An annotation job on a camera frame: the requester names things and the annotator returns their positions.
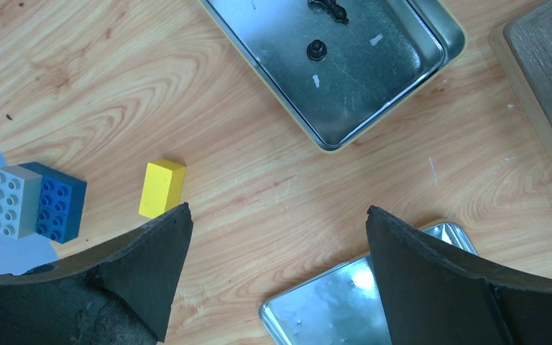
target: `yellow lego brick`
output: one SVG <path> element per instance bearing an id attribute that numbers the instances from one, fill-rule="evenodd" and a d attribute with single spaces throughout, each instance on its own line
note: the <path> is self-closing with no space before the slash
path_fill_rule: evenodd
<path id="1" fill-rule="evenodd" d="M 153 219 L 178 206 L 184 177 L 184 165 L 169 160 L 149 162 L 144 176 L 139 214 Z"/>

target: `blue lego brick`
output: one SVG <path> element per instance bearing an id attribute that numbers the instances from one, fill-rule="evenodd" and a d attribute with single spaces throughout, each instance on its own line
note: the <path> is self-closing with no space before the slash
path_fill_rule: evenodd
<path id="1" fill-rule="evenodd" d="M 37 228 L 34 232 L 58 243 L 66 243 L 79 236 L 81 213 L 65 215 L 39 206 Z"/>
<path id="2" fill-rule="evenodd" d="M 88 185 L 85 181 L 37 162 L 24 163 L 20 166 L 43 175 L 39 199 L 41 206 L 67 216 L 83 210 Z"/>

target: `black bolt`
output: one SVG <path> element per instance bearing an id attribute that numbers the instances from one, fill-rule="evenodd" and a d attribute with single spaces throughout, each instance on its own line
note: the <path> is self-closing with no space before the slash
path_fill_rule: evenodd
<path id="1" fill-rule="evenodd" d="M 308 45 L 306 50 L 308 53 L 308 58 L 312 61 L 320 61 L 325 58 L 327 55 L 327 46 L 321 40 L 314 40 Z"/>

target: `silver tray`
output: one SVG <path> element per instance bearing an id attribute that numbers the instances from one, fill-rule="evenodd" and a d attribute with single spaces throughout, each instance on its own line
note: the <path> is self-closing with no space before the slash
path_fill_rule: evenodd
<path id="1" fill-rule="evenodd" d="M 308 135 L 343 147 L 444 68 L 464 33 L 437 0 L 340 0 L 349 23 L 308 0 L 201 0 Z M 324 60 L 308 58 L 314 40 Z"/>
<path id="2" fill-rule="evenodd" d="M 424 232 L 477 255 L 455 223 L 439 223 Z M 369 254 L 335 266 L 269 299 L 259 317 L 278 345 L 390 345 L 372 270 Z"/>

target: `wooden table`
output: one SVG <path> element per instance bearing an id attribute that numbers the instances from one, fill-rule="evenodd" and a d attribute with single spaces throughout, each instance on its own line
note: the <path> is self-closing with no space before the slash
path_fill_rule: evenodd
<path id="1" fill-rule="evenodd" d="M 552 277 L 552 164 L 488 45 L 535 1 L 445 3 L 467 51 L 325 155 L 195 1 L 0 0 L 0 149 L 88 181 L 61 257 L 146 221 L 149 160 L 188 166 L 195 228 L 169 344 L 269 344 L 258 307 L 367 251 L 372 204 L 457 221 L 483 257 Z"/>

